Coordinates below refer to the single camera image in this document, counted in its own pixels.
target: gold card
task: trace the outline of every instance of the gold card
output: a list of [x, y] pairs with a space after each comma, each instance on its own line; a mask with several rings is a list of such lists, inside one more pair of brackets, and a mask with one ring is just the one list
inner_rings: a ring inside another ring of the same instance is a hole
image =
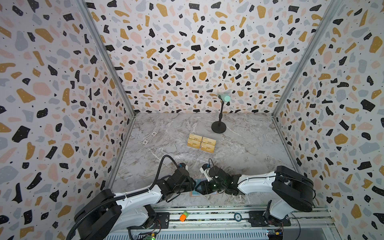
[[207, 137], [203, 137], [203, 143], [215, 146], [216, 145], [216, 140], [210, 139], [210, 138], [207, 138]]
[[196, 140], [188, 139], [187, 146], [199, 149], [200, 148], [200, 142], [196, 141]]
[[201, 147], [200, 147], [200, 150], [203, 150], [203, 151], [206, 151], [206, 152], [210, 152], [210, 153], [213, 153], [214, 150], [215, 150], [215, 146], [214, 145], [211, 145], [211, 144], [206, 144], [206, 143], [201, 143]]
[[201, 139], [202, 139], [202, 138], [203, 138], [203, 137], [202, 137], [202, 136], [199, 136], [199, 135], [195, 135], [195, 134], [192, 134], [192, 133], [189, 134], [189, 139], [192, 139], [192, 140], [196, 140], [196, 141], [201, 142]]

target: terrazzo wallpaper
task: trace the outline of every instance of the terrazzo wallpaper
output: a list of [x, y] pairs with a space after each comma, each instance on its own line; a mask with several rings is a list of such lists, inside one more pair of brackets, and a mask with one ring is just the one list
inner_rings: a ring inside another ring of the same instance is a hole
[[277, 115], [342, 238], [384, 239], [384, 2], [344, 1]]
[[129, 119], [70, 0], [0, 2], [0, 239], [64, 240]]
[[267, 113], [330, 1], [86, 2], [137, 113]]

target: pink speckle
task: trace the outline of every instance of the pink speckle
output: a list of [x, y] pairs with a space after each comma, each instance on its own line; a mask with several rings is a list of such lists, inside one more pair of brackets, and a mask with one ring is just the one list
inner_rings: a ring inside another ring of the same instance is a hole
[[33, 175], [33, 173], [31, 172], [31, 173], [29, 173], [29, 174], [27, 174], [26, 176], [24, 176], [23, 177], [23, 181], [25, 182], [25, 181], [27, 181], [28, 180], [28, 178], [30, 178], [31, 176]]
[[4, 153], [0, 157], [0, 163], [6, 163], [8, 161], [8, 159], [12, 156], [12, 154], [15, 152], [16, 149], [17, 149], [17, 147], [13, 147], [13, 148], [9, 149], [6, 153]]
[[229, 3], [227, 3], [227, 13], [232, 13], [231, 6], [229, 5]]
[[378, 61], [374, 61], [372, 64], [371, 64], [371, 67], [372, 68], [374, 68], [374, 69], [376, 69], [376, 68], [378, 68], [378, 67], [380, 67], [380, 63], [378, 62]]
[[176, 15], [175, 10], [173, 9], [173, 6], [171, 6], [171, 7], [169, 8], [169, 12], [172, 14], [172, 16], [175, 16], [175, 15]]
[[99, 8], [101, 9], [101, 12], [104, 14], [105, 13], [105, 7], [102, 4], [100, 4]]
[[32, 57], [31, 57], [31, 55], [29, 54], [29, 52], [25, 52], [25, 53], [24, 53], [24, 59], [27, 59], [27, 60], [32, 59]]
[[0, 55], [2, 55], [5, 58], [15, 58], [15, 56], [12, 53], [9, 53], [1, 48], [0, 48]]
[[180, 39], [177, 38], [175, 35], [172, 35], [172, 40], [176, 43], [176, 42], [178, 42]]
[[42, 82], [33, 84], [33, 92], [42, 96], [49, 96], [51, 94], [51, 90], [48, 85]]
[[334, 121], [327, 119], [323, 122], [323, 126], [324, 127], [334, 127], [334, 126], [336, 126], [336, 124]]
[[61, 8], [59, 8], [58, 6], [55, 6], [54, 9], [55, 9], [55, 12], [57, 12], [57, 14], [61, 14]]
[[128, 12], [132, 12], [132, 10], [129, 8], [129, 6], [127, 5], [127, 3], [125, 2], [125, 1], [123, 1], [123, 3], [124, 3], [124, 8], [125, 8], [125, 10], [127, 10]]
[[43, 149], [40, 149], [39, 150], [39, 160], [43, 160], [44, 155], [45, 155], [45, 151]]
[[46, 164], [38, 164], [37, 168], [40, 170], [45, 170], [45, 169], [47, 169], [47, 165]]
[[53, 127], [52, 127], [52, 124], [47, 124], [47, 125], [45, 125], [44, 133], [45, 133], [48, 137], [54, 137], [54, 135], [53, 135]]
[[61, 41], [61, 44], [62, 44], [64, 47], [68, 47], [68, 46], [69, 46], [67, 40], [63, 40], [63, 41]]

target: black speckle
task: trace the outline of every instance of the black speckle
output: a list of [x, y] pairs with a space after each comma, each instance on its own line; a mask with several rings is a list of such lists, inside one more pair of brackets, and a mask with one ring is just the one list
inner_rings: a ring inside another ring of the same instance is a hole
[[70, 21], [70, 20], [74, 20], [72, 14], [67, 14], [67, 15], [63, 15], [65, 21]]

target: wire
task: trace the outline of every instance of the wire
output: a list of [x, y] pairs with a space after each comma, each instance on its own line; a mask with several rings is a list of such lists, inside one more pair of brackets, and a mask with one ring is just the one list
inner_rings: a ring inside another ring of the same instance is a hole
[[276, 176], [268, 176], [268, 177], [250, 177], [250, 178], [247, 178], [247, 179], [242, 180], [242, 181], [239, 182], [237, 185], [240, 185], [242, 182], [245, 182], [245, 181], [250, 180], [250, 179], [254, 179], [254, 178], [269, 178], [269, 177], [284, 177], [284, 178], [287, 178], [287, 179], [292, 179], [292, 180], [301, 182], [301, 183], [303, 183], [303, 184], [309, 186], [309, 187], [313, 190], [313, 192], [314, 192], [314, 197], [313, 197], [312, 199], [314, 199], [314, 198], [316, 197], [316, 190], [314, 190], [312, 186], [310, 186], [310, 185], [308, 185], [308, 184], [306, 184], [305, 182], [302, 182], [302, 181], [300, 181], [300, 180], [294, 179], [294, 178], [292, 178], [292, 177], [285, 177], [285, 176], [278, 176], [278, 175], [276, 175]]
[[136, 195], [139, 195], [139, 194], [142, 194], [142, 193], [146, 193], [146, 192], [149, 192], [155, 185], [156, 185], [156, 182], [159, 178], [159, 174], [160, 174], [160, 170], [161, 170], [161, 166], [163, 165], [163, 161], [165, 158], [169, 158], [176, 166], [176, 168], [179, 168], [179, 166], [177, 165], [177, 163], [175, 162], [175, 160], [170, 156], [170, 155], [164, 155], [162, 158], [161, 158], [161, 161], [159, 163], [159, 168], [157, 169], [157, 173], [156, 173], [156, 176], [155, 176], [155, 179], [152, 183], [151, 186], [149, 186], [148, 189], [144, 189], [144, 190], [140, 190], [140, 191], [137, 191], [137, 192], [133, 192], [133, 193], [130, 193], [130, 194], [127, 194], [127, 195], [122, 195], [122, 196], [118, 196], [118, 197], [114, 197], [114, 198], [111, 198], [111, 199], [108, 199], [102, 203], [99, 203], [98, 205], [96, 205], [94, 208], [92, 208], [88, 213], [86, 213], [82, 218], [80, 218], [71, 228], [71, 230], [68, 232], [68, 235], [66, 237], [66, 240], [71, 240], [74, 236], [74, 233], [76, 231], [76, 229], [80, 226], [80, 224], [84, 221], [84, 219], [86, 217], [88, 217], [90, 214], [92, 214], [93, 212], [95, 212], [96, 210], [98, 210], [99, 208], [101, 208], [102, 206], [104, 205], [107, 205], [107, 204], [110, 204], [112, 202], [115, 202], [115, 201], [118, 201], [118, 200], [122, 200], [122, 199], [125, 199], [125, 198], [129, 198], [129, 197], [133, 197], [133, 196], [136, 196]]
[[299, 220], [297, 219], [297, 217], [296, 217], [293, 213], [291, 213], [291, 214], [295, 217], [295, 219], [297, 220], [297, 223], [299, 224], [299, 235], [298, 235], [297, 238], [296, 238], [296, 240], [298, 240], [299, 237], [300, 237], [300, 234], [301, 234], [301, 226], [300, 226], [300, 222], [299, 222]]

